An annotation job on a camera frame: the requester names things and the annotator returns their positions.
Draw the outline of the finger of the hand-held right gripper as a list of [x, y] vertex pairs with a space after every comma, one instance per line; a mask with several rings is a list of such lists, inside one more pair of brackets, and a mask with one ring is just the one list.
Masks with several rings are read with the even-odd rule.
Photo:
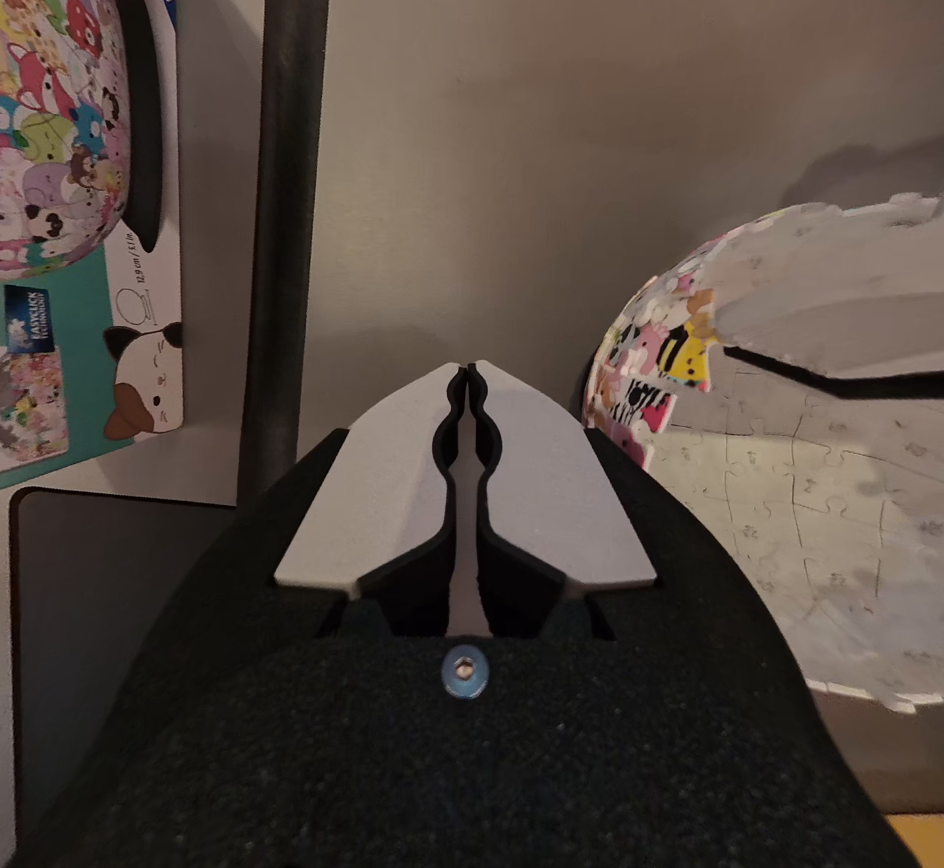
[[942, 397], [941, 278], [714, 280], [738, 364], [845, 399]]

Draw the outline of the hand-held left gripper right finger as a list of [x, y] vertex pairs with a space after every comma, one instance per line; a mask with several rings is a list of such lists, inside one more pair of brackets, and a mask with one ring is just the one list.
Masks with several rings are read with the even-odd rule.
[[482, 465], [478, 594], [493, 636], [539, 636], [560, 602], [652, 587], [644, 546], [571, 413], [486, 360], [469, 366]]

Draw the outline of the colourful puzzle ball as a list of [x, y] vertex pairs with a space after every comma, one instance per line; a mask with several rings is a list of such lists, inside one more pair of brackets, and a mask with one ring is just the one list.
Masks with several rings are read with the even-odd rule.
[[942, 704], [943, 396], [854, 400], [725, 355], [714, 280], [941, 278], [942, 197], [769, 213], [651, 277], [582, 392], [731, 554], [815, 688]]

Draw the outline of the puzzle box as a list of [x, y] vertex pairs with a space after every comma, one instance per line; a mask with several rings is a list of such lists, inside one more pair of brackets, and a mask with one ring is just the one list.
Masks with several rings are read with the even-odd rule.
[[1, 485], [183, 425], [177, 0], [1, 0]]

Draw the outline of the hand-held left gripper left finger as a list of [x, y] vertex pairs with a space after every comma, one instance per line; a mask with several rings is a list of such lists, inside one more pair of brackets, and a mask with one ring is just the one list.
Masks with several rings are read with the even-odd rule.
[[375, 602], [398, 636], [444, 636], [457, 533], [450, 468], [465, 405], [466, 369], [446, 363], [357, 418], [277, 585]]

